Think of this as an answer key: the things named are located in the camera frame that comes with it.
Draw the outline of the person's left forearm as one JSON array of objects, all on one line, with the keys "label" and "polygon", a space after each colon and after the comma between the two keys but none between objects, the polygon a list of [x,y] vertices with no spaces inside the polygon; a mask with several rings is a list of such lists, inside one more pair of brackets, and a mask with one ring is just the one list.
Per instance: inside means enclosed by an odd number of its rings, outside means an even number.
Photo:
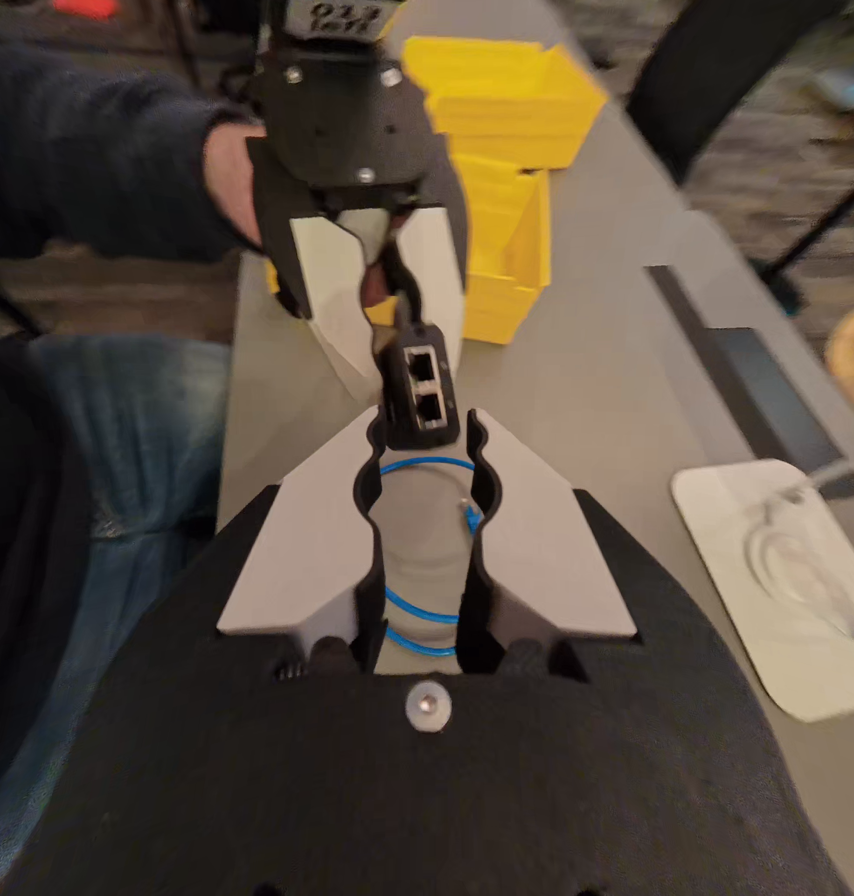
[{"label": "person's left forearm", "polygon": [[256,123],[152,73],[103,73],[0,40],[0,260],[52,240],[104,257],[213,263],[253,249],[204,180],[209,132]]}]

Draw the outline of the white flat device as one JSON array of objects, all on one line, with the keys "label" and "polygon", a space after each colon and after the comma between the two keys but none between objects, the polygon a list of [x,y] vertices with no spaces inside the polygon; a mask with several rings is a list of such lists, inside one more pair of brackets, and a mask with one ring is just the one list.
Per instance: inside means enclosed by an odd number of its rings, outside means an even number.
[{"label": "white flat device", "polygon": [[854,715],[854,458],[685,469],[670,490],[770,700],[804,723]]}]

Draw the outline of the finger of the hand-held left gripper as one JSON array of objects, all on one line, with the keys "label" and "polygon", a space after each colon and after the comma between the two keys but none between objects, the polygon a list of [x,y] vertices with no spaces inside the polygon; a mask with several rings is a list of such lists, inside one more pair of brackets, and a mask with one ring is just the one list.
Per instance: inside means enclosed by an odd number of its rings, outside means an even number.
[{"label": "finger of the hand-held left gripper", "polygon": [[442,207],[420,208],[393,222],[390,236],[421,293],[421,318],[444,336],[450,363],[459,363],[465,323],[465,287],[451,226]]},{"label": "finger of the hand-held left gripper", "polygon": [[345,390],[359,403],[379,402],[382,378],[374,331],[362,303],[368,266],[387,241],[387,211],[343,211],[292,218],[297,259],[309,303],[309,330]]}]

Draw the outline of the black office chair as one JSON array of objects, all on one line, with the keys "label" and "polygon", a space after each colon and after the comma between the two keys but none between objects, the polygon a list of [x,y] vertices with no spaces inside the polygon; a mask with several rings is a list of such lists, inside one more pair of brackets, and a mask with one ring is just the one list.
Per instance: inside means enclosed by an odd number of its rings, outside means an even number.
[{"label": "black office chair", "polygon": [[846,1],[693,1],[639,73],[625,113],[676,185],[744,97]]}]

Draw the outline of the black tripod leg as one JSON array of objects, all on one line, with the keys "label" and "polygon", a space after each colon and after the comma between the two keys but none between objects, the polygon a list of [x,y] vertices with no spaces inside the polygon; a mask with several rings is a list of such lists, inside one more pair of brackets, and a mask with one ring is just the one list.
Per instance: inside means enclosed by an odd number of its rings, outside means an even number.
[{"label": "black tripod leg", "polygon": [[794,285],[788,271],[817,244],[822,242],[854,211],[854,187],[842,196],[813,227],[773,260],[748,258],[759,281],[788,317],[797,316],[805,307],[805,299]]}]

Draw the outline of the person's left hand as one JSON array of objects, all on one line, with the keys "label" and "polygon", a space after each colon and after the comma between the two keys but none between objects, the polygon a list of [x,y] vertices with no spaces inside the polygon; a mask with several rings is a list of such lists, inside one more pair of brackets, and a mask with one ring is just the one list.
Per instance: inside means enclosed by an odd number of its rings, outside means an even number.
[{"label": "person's left hand", "polygon": [[265,128],[261,125],[221,123],[209,132],[202,157],[205,185],[215,207],[234,231],[258,252],[262,243],[248,142],[264,137]]}]

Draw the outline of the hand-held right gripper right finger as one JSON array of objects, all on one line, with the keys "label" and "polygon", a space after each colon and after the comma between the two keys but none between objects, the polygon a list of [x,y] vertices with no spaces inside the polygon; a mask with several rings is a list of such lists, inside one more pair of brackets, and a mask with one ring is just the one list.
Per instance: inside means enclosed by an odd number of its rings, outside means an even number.
[{"label": "hand-held right gripper right finger", "polygon": [[491,674],[513,644],[538,644],[568,672],[571,641],[628,643],[638,627],[576,489],[483,409],[466,451],[481,511],[458,614],[458,666]]}]

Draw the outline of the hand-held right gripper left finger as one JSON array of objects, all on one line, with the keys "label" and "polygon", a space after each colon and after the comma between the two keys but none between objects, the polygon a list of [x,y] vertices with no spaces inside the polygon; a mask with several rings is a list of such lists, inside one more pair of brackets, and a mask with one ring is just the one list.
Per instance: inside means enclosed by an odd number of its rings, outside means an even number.
[{"label": "hand-held right gripper left finger", "polygon": [[386,573],[371,510],[383,490],[382,408],[362,412],[276,487],[217,622],[224,635],[283,635],[305,658],[333,638],[360,669],[384,643]]}]

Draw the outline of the black ethernet splitter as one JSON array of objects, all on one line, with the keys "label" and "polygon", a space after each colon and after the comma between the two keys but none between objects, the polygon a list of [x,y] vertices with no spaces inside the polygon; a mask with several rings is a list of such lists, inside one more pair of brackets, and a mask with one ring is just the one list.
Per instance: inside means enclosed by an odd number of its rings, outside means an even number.
[{"label": "black ethernet splitter", "polygon": [[426,451],[458,441],[461,425],[451,365],[437,326],[404,323],[376,362],[383,380],[388,449]]}]

